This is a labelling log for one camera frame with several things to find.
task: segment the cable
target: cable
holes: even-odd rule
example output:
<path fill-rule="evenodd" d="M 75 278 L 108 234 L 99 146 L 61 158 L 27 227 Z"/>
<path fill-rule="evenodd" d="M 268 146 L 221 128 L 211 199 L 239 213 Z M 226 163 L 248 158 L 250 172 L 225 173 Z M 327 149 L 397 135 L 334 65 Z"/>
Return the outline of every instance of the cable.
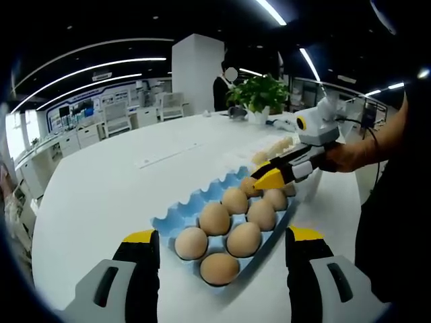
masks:
<path fill-rule="evenodd" d="M 357 120 L 354 120 L 354 119 L 337 118 L 337 119 L 335 119 L 335 121 L 350 121 L 350 122 L 358 123 L 362 127 L 362 123 L 360 121 L 357 121 Z M 374 144 L 376 145 L 377 155 L 380 155 L 380 147 L 378 146 L 378 141 L 377 141 L 376 135 L 372 132 L 372 130 L 371 130 L 370 127 L 365 127 L 365 129 L 368 130 L 370 132 L 370 134 L 372 135 L 372 138 L 374 139 Z M 373 186 L 372 190 L 374 190 L 376 188 L 376 185 L 377 185 L 377 182 L 378 182 L 378 174 L 379 173 L 380 173 L 380 162 L 377 163 L 376 180 L 374 181 L 374 186 Z"/>

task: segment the brown egg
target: brown egg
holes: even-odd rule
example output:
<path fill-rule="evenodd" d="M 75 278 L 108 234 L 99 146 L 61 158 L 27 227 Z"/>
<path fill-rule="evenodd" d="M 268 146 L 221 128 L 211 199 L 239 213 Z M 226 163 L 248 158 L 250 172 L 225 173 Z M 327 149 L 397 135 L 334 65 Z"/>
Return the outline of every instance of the brown egg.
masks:
<path fill-rule="evenodd" d="M 262 195 L 261 190 L 255 190 L 253 185 L 257 180 L 253 177 L 246 177 L 241 181 L 240 189 L 247 197 L 258 197 Z"/>
<path fill-rule="evenodd" d="M 294 144 L 294 141 L 293 141 L 293 139 L 292 139 L 291 137 L 286 137 L 286 138 L 284 138 L 284 139 L 280 140 L 280 141 L 278 142 L 278 144 L 279 144 L 279 146 L 280 146 L 282 149 L 287 149 L 287 148 L 289 148 L 291 145 L 293 145 L 293 144 Z"/>
<path fill-rule="evenodd" d="M 294 186 L 293 182 L 286 184 L 285 186 L 283 186 L 281 188 L 281 190 L 283 191 L 284 195 L 286 195 L 286 196 L 295 196 L 296 195 L 296 190 L 295 190 L 295 186 Z"/>
<path fill-rule="evenodd" d="M 251 204 L 247 221 L 256 223 L 261 231 L 271 231 L 275 226 L 275 211 L 268 201 L 261 199 Z"/>
<path fill-rule="evenodd" d="M 253 158 L 251 159 L 251 161 L 255 164 L 255 165 L 261 165 L 262 163 L 266 162 L 268 160 L 268 155 L 267 153 L 265 153 L 264 151 L 258 151 Z"/>
<path fill-rule="evenodd" d="M 261 244 L 261 230 L 256 223 L 246 222 L 236 227 L 226 242 L 231 255 L 239 258 L 254 254 Z"/>
<path fill-rule="evenodd" d="M 198 227 L 188 227 L 175 239 L 175 251 L 184 260 L 201 258 L 207 251 L 208 238 Z"/>
<path fill-rule="evenodd" d="M 268 157 L 274 158 L 277 154 L 283 153 L 283 145 L 280 141 L 274 143 L 271 148 L 268 149 Z"/>
<path fill-rule="evenodd" d="M 209 236 L 228 233 L 230 227 L 228 210 L 217 202 L 206 204 L 199 216 L 199 227 Z"/>
<path fill-rule="evenodd" d="M 283 192 L 277 188 L 267 190 L 263 194 L 263 199 L 270 202 L 276 211 L 286 210 L 288 207 L 288 200 Z"/>
<path fill-rule="evenodd" d="M 227 285 L 235 279 L 240 271 L 240 265 L 229 254 L 211 254 L 201 263 L 201 276 L 211 285 Z"/>
<path fill-rule="evenodd" d="M 230 187 L 223 194 L 222 204 L 231 215 L 246 213 L 248 209 L 247 195 L 237 187 Z"/>

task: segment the wall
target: wall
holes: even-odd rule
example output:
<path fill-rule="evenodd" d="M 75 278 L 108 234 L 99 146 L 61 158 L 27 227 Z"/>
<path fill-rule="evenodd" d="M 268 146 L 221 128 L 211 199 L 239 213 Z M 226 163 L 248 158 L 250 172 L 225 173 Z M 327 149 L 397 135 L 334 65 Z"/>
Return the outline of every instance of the wall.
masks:
<path fill-rule="evenodd" d="M 186 115 L 214 111 L 213 83 L 222 72 L 224 43 L 193 34 L 172 47 L 172 91 L 185 94 Z"/>

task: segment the egg tray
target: egg tray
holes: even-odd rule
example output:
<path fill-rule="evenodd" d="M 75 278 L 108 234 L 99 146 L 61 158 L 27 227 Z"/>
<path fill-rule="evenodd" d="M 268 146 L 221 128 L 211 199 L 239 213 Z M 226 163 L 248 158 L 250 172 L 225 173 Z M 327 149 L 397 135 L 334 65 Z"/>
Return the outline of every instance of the egg tray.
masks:
<path fill-rule="evenodd" d="M 176 203 L 168 209 L 168 213 L 164 219 L 154 217 L 152 219 L 152 226 L 154 229 L 159 231 L 161 244 L 171 249 L 176 256 L 175 251 L 175 239 L 178 237 L 180 232 L 187 227 L 199 227 L 199 215 L 207 203 L 220 202 L 224 191 L 229 187 L 239 187 L 241 180 L 249 176 L 247 167 L 241 167 L 237 173 L 227 173 L 226 178 L 223 181 L 214 180 L 209 185 L 206 192 L 197 190 L 191 194 L 190 200 L 187 204 Z M 248 200 L 248 207 L 261 199 L 261 197 L 250 198 Z M 288 208 L 284 211 L 275 212 L 276 222 L 275 227 L 272 231 L 261 232 L 261 244 L 258 250 L 250 257 L 247 258 L 236 258 L 239 263 L 239 273 L 235 279 L 239 276 L 242 278 L 246 275 L 252 275 L 254 270 L 257 268 L 259 263 L 263 261 L 266 255 L 270 253 L 272 247 L 278 241 L 279 237 L 283 234 L 285 228 L 287 228 L 292 215 L 295 212 L 298 204 L 295 198 L 288 199 Z M 205 254 L 196 260 L 183 260 L 178 256 L 178 259 L 196 276 L 200 279 L 200 266 L 203 259 L 213 253 L 224 252 L 229 254 L 226 247 L 226 240 L 230 232 L 235 227 L 246 222 L 246 215 L 231 215 L 230 229 L 226 235 L 223 236 L 208 236 L 208 247 Z M 205 282 L 207 286 L 211 288 L 215 293 L 222 292 L 227 285 L 224 286 L 213 286 Z"/>

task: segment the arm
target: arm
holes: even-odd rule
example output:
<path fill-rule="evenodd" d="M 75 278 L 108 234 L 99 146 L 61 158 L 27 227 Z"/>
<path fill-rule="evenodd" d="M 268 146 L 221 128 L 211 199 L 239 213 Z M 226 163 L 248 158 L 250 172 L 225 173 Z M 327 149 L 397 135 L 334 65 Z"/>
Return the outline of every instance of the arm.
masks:
<path fill-rule="evenodd" d="M 353 172 L 362 166 L 389 159 L 401 144 L 407 109 L 408 102 L 404 95 L 400 111 L 379 132 L 374 133 L 378 151 L 374 138 L 367 137 L 358 143 L 338 145 L 327 152 L 327 159 L 338 165 L 339 172 Z"/>

